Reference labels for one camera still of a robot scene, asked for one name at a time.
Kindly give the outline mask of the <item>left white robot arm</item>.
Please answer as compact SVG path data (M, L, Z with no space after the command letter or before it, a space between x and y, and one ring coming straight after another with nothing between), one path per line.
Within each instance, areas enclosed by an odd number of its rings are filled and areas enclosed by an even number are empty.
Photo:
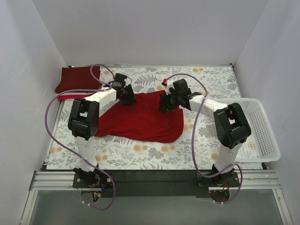
M100 183L98 162L94 149L94 136L99 127L99 111L101 107L119 100L122 105L136 102L131 84L132 80L123 74L116 73L114 80L100 91L85 98L75 98L68 120L68 129L75 137L78 154L82 156L80 165L74 169L88 187L96 187Z

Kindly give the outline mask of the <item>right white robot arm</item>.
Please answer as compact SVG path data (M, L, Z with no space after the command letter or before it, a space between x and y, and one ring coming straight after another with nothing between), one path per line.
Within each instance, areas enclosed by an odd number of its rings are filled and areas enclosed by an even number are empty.
M180 106L215 122L220 151L211 172L205 175L197 169L201 182L223 186L234 173L236 156L242 144L251 135L248 120L238 103L224 104L210 100L199 92L192 92L185 79L164 79L164 93L160 95L160 112L169 112Z

